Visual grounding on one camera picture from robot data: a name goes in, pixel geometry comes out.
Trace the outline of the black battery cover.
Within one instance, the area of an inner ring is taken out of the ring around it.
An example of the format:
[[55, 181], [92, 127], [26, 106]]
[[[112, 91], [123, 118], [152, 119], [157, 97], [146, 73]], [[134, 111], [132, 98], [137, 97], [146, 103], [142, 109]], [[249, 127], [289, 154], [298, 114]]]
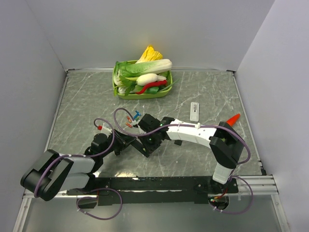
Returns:
[[175, 145], [182, 145], [182, 140], [175, 140], [175, 141], [174, 141], [174, 144], [175, 144]]

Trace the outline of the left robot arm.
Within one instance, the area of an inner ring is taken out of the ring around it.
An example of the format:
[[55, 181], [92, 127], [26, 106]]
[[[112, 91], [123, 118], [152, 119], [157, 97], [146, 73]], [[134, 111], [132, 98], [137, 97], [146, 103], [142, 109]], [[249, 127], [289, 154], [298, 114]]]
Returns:
[[52, 149], [43, 155], [22, 176], [20, 184], [45, 201], [58, 192], [79, 189], [84, 194], [95, 190], [94, 173], [103, 165], [103, 158], [121, 151], [136, 142], [136, 138], [114, 131], [98, 133], [83, 155], [60, 154]]

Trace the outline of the white battery cover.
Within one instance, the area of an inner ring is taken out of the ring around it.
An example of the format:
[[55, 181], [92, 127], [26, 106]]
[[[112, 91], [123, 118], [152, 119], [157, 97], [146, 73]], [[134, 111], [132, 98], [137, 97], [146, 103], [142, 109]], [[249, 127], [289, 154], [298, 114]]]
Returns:
[[190, 121], [199, 122], [199, 103], [191, 102], [190, 104]]

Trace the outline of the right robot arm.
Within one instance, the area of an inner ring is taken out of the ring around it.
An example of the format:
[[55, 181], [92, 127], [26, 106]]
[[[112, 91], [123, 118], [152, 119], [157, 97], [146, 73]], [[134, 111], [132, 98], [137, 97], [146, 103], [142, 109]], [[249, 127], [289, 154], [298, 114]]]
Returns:
[[163, 140], [173, 140], [179, 144], [182, 141], [192, 142], [210, 148], [217, 161], [211, 187], [218, 193], [227, 188], [228, 179], [238, 165], [244, 149], [240, 136], [227, 122], [220, 122], [215, 127], [205, 127], [172, 117], [158, 120], [145, 114], [138, 122], [138, 128], [144, 133], [150, 133], [139, 137], [149, 154], [155, 151]]

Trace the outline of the black remote control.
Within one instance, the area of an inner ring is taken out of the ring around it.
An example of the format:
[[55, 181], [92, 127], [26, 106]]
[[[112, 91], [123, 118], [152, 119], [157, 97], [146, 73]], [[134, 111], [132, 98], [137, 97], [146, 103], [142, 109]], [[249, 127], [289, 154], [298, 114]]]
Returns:
[[140, 143], [139, 141], [137, 140], [134, 140], [131, 145], [136, 149], [138, 150], [140, 153], [142, 153], [145, 157], [149, 157], [150, 156], [150, 153], [146, 150], [146, 148], [143, 146], [142, 143]]

